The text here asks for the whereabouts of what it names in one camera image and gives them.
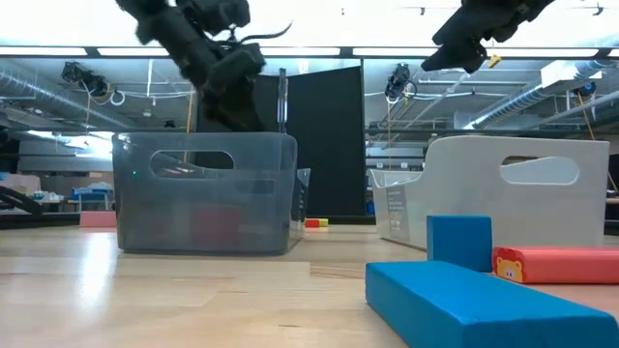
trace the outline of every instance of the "wooden tabletop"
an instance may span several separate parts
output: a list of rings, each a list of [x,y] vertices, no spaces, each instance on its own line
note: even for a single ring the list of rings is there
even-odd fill
[[[0,347],[405,347],[366,305],[364,267],[425,258],[373,226],[308,232],[270,258],[128,255],[104,230],[1,231]],[[619,286],[538,288],[619,317]]]

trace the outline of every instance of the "blue foam block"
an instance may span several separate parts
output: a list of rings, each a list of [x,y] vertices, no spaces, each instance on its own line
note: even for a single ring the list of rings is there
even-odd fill
[[[368,304],[415,348],[611,348],[607,313],[446,262],[368,264]]]
[[[490,217],[428,216],[427,260],[492,272]]]

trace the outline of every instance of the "red foam block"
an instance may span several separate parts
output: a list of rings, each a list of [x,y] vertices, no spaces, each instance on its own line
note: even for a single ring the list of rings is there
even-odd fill
[[[320,227],[320,220],[318,218],[306,218],[306,227],[307,228]]]
[[[81,212],[79,214],[79,227],[116,227],[116,212]]]
[[[619,284],[619,247],[495,247],[497,276],[523,284]]]

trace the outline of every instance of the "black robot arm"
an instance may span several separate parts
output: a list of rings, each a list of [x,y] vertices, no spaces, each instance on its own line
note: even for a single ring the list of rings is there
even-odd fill
[[[422,68],[436,71],[463,68],[476,72],[487,58],[481,40],[503,43],[523,21],[532,21],[554,0],[462,0],[462,6],[434,34],[441,45]]]
[[[250,23],[247,0],[117,0],[137,19],[142,44],[158,41],[199,93],[206,118],[233,131],[264,131],[253,102],[253,84],[265,65],[258,43],[243,44],[234,29]],[[269,39],[288,29],[247,39]],[[225,42],[211,39],[231,30]]]

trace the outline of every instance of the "transparent storage bin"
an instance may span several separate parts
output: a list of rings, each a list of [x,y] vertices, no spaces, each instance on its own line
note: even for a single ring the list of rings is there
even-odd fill
[[[303,237],[291,228],[299,180],[292,136],[123,133],[113,144],[124,251],[282,254]],[[192,164],[198,152],[228,157],[231,169]]]

